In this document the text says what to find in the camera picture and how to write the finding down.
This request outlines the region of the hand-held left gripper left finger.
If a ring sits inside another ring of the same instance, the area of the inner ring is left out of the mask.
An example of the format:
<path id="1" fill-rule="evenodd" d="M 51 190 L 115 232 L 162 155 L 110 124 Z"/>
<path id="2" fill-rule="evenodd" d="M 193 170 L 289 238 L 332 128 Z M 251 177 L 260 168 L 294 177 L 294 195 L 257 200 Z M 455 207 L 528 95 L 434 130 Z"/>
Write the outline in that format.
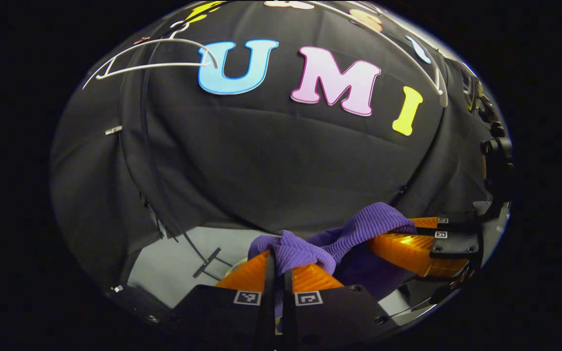
<path id="1" fill-rule="evenodd" d="M 275 350 L 275 254 L 263 290 L 196 285 L 173 309 L 173 337 L 186 351 Z"/>

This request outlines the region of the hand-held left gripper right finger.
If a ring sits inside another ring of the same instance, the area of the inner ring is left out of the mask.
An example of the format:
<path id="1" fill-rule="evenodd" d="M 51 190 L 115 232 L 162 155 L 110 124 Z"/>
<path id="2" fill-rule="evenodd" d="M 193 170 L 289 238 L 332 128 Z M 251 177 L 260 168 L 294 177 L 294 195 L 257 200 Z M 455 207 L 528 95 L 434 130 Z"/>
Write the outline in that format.
<path id="1" fill-rule="evenodd" d="M 392 319 L 361 285 L 294 292 L 284 274 L 285 351 L 363 351 L 392 333 Z"/>

